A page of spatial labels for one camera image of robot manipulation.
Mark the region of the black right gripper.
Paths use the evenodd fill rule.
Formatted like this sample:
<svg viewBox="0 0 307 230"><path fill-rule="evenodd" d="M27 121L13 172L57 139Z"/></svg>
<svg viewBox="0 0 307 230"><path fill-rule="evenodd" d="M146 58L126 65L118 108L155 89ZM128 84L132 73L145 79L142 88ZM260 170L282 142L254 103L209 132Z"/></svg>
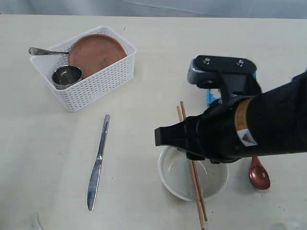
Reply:
<svg viewBox="0 0 307 230"><path fill-rule="evenodd" d="M216 99L203 114L154 130L156 146L173 146L187 159L232 163L258 155L258 145L247 125L248 106L254 97Z"/></svg>

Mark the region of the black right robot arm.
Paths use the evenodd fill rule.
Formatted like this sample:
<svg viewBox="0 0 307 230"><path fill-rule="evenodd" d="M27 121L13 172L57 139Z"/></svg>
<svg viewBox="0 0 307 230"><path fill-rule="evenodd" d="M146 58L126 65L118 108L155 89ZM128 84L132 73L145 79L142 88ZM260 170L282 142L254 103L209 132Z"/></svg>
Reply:
<svg viewBox="0 0 307 230"><path fill-rule="evenodd" d="M156 146L171 146L192 160L232 163L241 158L307 150L307 75L253 97L213 101L198 116L159 127Z"/></svg>

